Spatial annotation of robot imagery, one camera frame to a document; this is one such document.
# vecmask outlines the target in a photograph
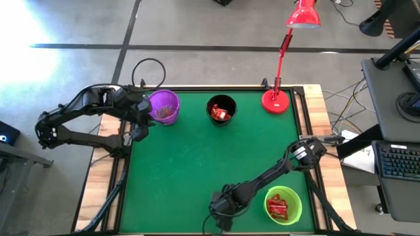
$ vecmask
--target keyboard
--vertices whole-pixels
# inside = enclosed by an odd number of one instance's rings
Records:
[[[420,181],[420,145],[374,141],[372,146],[381,176]]]

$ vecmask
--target green table surface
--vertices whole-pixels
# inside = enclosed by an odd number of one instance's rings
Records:
[[[282,158],[298,139],[293,109],[271,115],[261,106],[260,91],[177,92],[178,121],[150,128],[133,143],[121,216],[121,233],[201,233],[214,191],[224,184],[252,180]],[[226,94],[238,111],[227,127],[216,127],[205,113],[207,101]],[[272,186],[287,186],[301,198],[301,219],[291,226],[274,223],[264,211]],[[291,172],[260,190],[249,210],[234,218],[232,232],[313,232],[306,180]],[[219,232],[210,218],[205,232]]]

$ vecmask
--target purple bowl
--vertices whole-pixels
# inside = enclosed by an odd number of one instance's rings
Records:
[[[149,96],[149,100],[152,104],[152,111],[150,112],[150,115],[153,119],[155,119],[155,121],[163,125],[172,125],[175,121],[177,121],[179,109],[181,107],[178,95],[170,90],[158,90]],[[172,115],[166,118],[157,118],[156,113],[164,107],[170,107],[175,111]]]

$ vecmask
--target lamp shade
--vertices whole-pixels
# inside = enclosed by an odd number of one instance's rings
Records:
[[[321,26],[320,16],[314,9],[315,0],[299,0],[295,11],[286,22],[289,28],[318,28]]]

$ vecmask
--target concrete floor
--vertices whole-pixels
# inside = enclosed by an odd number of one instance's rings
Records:
[[[92,148],[60,146],[41,150],[33,126],[42,111],[68,102],[84,86],[111,82],[114,74],[118,83],[128,84],[134,64],[149,56],[165,64],[167,85],[257,84],[264,77],[273,80],[277,52],[128,50],[118,76],[117,60],[124,55],[120,52],[125,52],[127,45],[122,50],[93,49],[92,45],[122,45],[126,35],[129,36],[127,26],[135,3],[136,0],[20,0],[2,8],[3,35],[12,37],[0,39],[0,58],[6,62],[0,86],[1,120],[22,131],[19,148],[54,159],[52,169],[33,168],[28,189],[16,204],[9,233],[52,235],[70,231]],[[142,0],[133,34],[125,42],[279,47],[287,31],[284,22],[293,8],[292,0],[233,0],[227,7],[210,0]],[[322,27],[295,30],[291,47],[389,49],[398,42],[385,34],[363,35],[357,27],[345,24],[328,0],[320,1],[317,10]],[[348,21],[355,23],[376,11],[373,1],[367,0],[354,0],[353,7],[341,10]],[[28,47],[41,43],[57,49]],[[70,44],[85,49],[69,49]],[[316,83],[323,89],[338,91],[363,77],[360,61],[372,56],[380,55],[287,53],[283,83]],[[156,65],[145,64],[139,67],[136,77],[156,84],[161,72]],[[359,101],[373,108],[367,90],[361,93]],[[326,103],[329,111],[339,113],[345,102],[344,98],[334,98]],[[352,111],[359,109],[353,106]],[[362,130],[377,123],[370,111],[350,120]],[[81,117],[66,126],[88,132],[99,121],[97,116]],[[374,213],[371,206],[379,198],[373,190],[348,187],[359,229],[372,233],[420,231],[420,224],[394,222],[389,216]]]

